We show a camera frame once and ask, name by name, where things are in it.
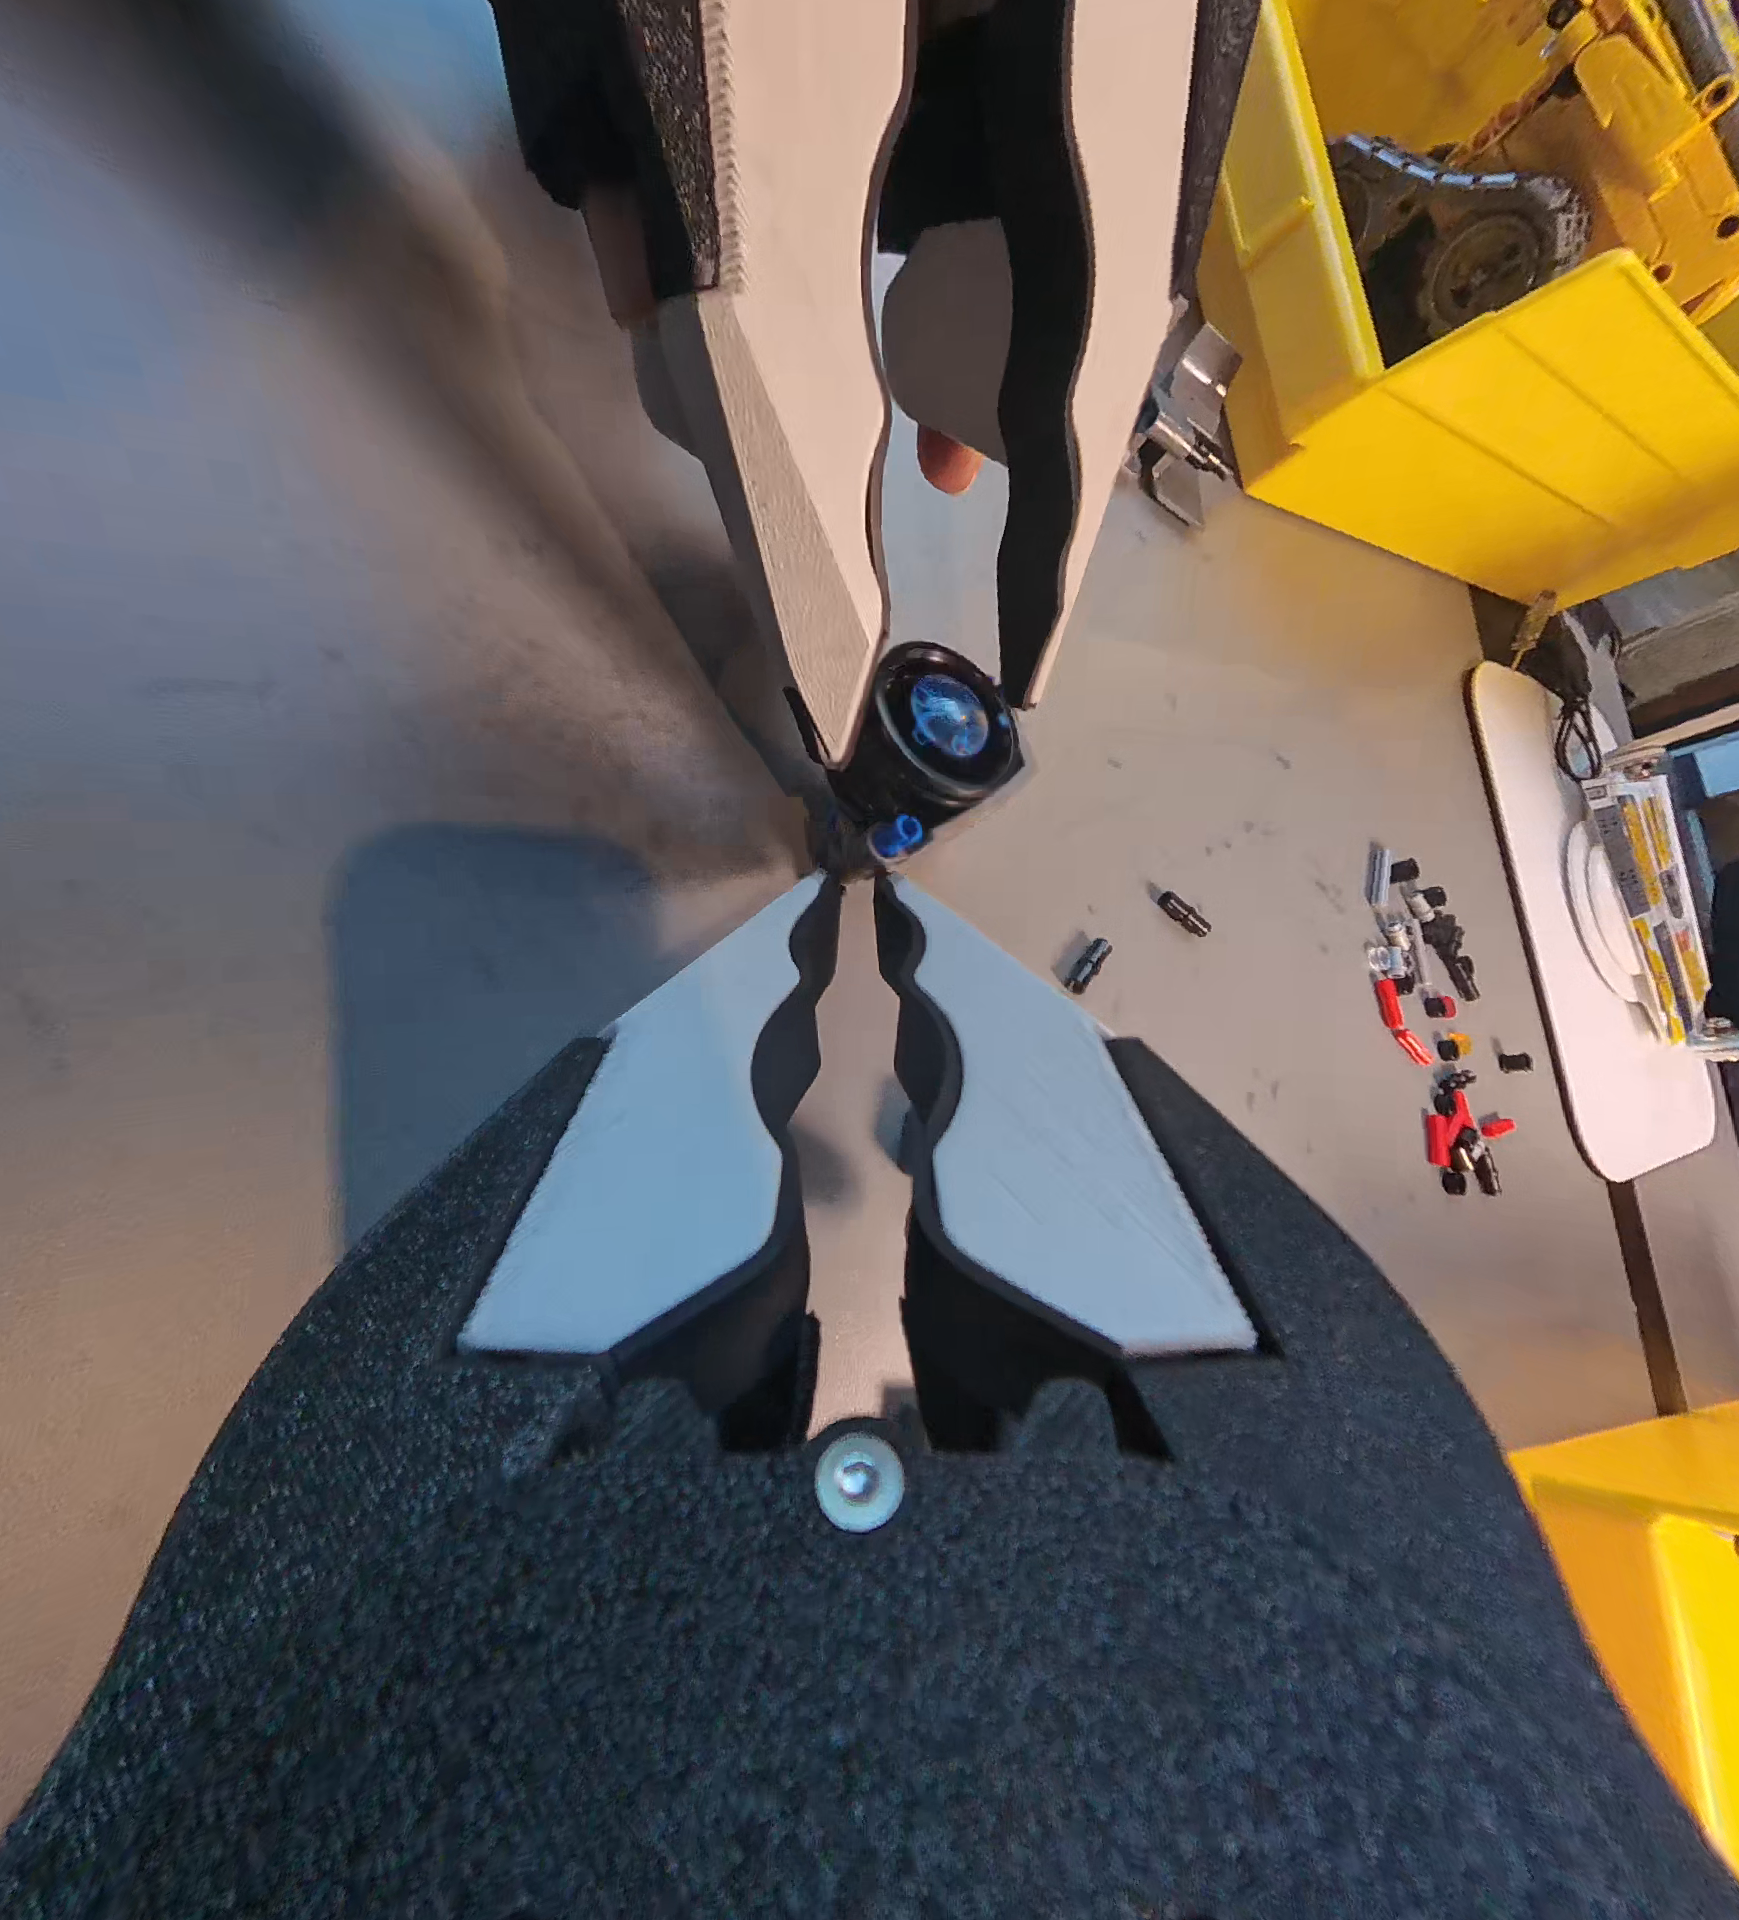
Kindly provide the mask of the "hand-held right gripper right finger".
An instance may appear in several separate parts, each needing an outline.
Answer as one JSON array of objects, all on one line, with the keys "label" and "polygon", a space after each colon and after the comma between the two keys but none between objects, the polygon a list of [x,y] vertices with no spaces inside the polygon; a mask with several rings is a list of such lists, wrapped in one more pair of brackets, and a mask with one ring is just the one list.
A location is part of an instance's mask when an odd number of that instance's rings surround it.
[{"label": "hand-held right gripper right finger", "polygon": [[901,1326],[942,1450],[998,1450],[1047,1386],[1163,1453],[1137,1370],[1261,1355],[1261,1323],[1151,1131],[1114,1038],[961,916],[878,880],[912,1180]]}]

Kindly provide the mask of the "grey desk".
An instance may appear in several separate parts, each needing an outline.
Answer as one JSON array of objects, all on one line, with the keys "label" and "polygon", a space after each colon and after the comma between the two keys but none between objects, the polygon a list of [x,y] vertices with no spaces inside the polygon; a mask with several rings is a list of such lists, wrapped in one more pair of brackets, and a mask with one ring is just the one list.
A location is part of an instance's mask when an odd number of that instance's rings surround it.
[{"label": "grey desk", "polygon": [[[1559,1099],[1447,1204],[1381,835],[1529,971],[1466,590],[1114,504],[905,876],[1064,995],[1261,1323],[924,1433],[875,886],[790,1124],[799,1444],[459,1355],[806,763],[474,3],[0,3],[0,1915],[1739,1915],[1503,1444],[1647,1416]],[[1210,919],[1190,937],[1154,905]]]}]

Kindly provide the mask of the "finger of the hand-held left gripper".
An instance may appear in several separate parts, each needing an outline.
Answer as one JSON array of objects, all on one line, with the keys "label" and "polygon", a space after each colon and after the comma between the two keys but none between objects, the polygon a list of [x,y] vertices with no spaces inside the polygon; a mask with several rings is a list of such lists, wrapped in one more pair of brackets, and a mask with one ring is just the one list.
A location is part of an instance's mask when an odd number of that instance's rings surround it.
[{"label": "finger of the hand-held left gripper", "polygon": [[871,263],[913,15],[700,5],[715,282],[659,312],[691,445],[829,770],[857,749],[890,628]]},{"label": "finger of the hand-held left gripper", "polygon": [[1011,314],[998,421],[999,675],[1045,694],[1172,322],[1191,1],[1005,1],[982,118]]}]

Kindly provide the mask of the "yellow plastic bin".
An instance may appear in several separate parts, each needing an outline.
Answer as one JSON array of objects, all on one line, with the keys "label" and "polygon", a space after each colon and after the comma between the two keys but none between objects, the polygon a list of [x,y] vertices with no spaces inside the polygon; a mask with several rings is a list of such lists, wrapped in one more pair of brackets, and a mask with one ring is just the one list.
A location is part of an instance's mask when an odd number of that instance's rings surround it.
[{"label": "yellow plastic bin", "polygon": [[1608,1685],[1739,1877],[1739,1402],[1511,1466]]},{"label": "yellow plastic bin", "polygon": [[1739,296],[1688,318],[1634,253],[1389,365],[1327,147],[1455,143],[1479,3],[1263,3],[1197,264],[1240,349],[1244,491],[1512,602],[1739,549]]}]

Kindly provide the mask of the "yellow printed leaflet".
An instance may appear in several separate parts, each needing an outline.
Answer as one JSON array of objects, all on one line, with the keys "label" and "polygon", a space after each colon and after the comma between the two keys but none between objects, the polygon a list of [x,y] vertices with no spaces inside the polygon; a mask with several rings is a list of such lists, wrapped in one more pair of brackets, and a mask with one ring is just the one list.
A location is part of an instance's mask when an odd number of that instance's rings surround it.
[{"label": "yellow printed leaflet", "polygon": [[1661,774],[1605,768],[1578,796],[1570,884],[1591,925],[1582,941],[1661,1042],[1691,1046],[1706,1032],[1713,980],[1672,786]]}]

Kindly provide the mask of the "grey toy panel assembly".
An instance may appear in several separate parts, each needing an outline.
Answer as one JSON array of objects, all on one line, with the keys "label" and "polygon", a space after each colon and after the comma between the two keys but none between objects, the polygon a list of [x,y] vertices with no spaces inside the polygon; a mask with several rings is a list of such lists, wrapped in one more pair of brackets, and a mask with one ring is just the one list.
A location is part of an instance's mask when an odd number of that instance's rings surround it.
[{"label": "grey toy panel assembly", "polygon": [[1163,339],[1123,467],[1141,495],[1180,524],[1201,526],[1199,480],[1238,482],[1226,418],[1240,351],[1186,304]]}]

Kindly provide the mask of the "white book stand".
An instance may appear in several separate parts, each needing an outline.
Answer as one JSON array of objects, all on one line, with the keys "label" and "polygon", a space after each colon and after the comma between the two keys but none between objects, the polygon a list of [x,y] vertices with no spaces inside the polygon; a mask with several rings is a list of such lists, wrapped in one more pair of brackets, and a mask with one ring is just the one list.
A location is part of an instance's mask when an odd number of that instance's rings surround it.
[{"label": "white book stand", "polygon": [[1713,1071],[1739,1066],[1739,1027],[1706,1010],[1706,1032],[1691,1046],[1661,1042],[1587,949],[1591,925],[1570,884],[1578,784],[1605,768],[1670,781],[1711,971],[1715,873],[1692,814],[1705,796],[1705,757],[1739,743],[1739,702],[1632,739],[1617,739],[1588,709],[1592,754],[1582,757],[1564,737],[1562,702],[1529,674],[1481,661],[1464,698],[1564,1115],[1588,1169],[1630,1183],[1715,1136]]}]

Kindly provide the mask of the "yellow toy tracked vehicle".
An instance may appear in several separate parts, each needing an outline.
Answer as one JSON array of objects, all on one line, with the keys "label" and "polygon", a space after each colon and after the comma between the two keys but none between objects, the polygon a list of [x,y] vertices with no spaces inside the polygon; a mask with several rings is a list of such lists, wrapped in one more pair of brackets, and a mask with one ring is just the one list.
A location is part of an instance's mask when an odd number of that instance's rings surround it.
[{"label": "yellow toy tracked vehicle", "polygon": [[1327,1],[1297,24],[1386,365],[1610,253],[1698,328],[1739,300],[1725,3]]}]

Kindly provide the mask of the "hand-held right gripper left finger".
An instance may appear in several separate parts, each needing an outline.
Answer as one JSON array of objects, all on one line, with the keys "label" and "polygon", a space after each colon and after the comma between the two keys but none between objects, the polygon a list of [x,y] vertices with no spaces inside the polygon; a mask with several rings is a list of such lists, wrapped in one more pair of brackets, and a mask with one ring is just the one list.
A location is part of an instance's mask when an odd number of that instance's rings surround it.
[{"label": "hand-held right gripper left finger", "polygon": [[732,1450],[802,1443],[820,1328],[790,1124],[841,899],[835,877],[796,881],[605,1030],[460,1357],[673,1382]]}]

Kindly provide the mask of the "pile of small toy parts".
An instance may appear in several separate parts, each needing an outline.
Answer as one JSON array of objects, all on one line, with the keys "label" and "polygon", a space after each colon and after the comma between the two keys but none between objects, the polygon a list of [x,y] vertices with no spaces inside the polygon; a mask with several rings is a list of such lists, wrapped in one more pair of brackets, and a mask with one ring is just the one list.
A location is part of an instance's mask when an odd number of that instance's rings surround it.
[{"label": "pile of small toy parts", "polygon": [[1481,1115],[1475,1040],[1460,1027],[1481,1002],[1466,932],[1444,888],[1425,884],[1421,864],[1373,843],[1363,898],[1370,914],[1367,974],[1389,1040],[1429,1080],[1425,1156],[1444,1195],[1503,1192],[1496,1145],[1515,1134],[1509,1116]]}]

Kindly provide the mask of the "black toy wheel assembly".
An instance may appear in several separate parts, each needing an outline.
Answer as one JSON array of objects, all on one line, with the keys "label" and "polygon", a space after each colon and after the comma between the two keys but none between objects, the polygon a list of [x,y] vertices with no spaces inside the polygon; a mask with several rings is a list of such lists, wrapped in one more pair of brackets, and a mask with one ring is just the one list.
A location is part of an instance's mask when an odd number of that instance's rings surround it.
[{"label": "black toy wheel assembly", "polygon": [[814,864],[839,880],[894,869],[970,828],[1026,770],[1017,716],[991,675],[942,646],[899,646],[874,669],[854,747],[825,768]]}]

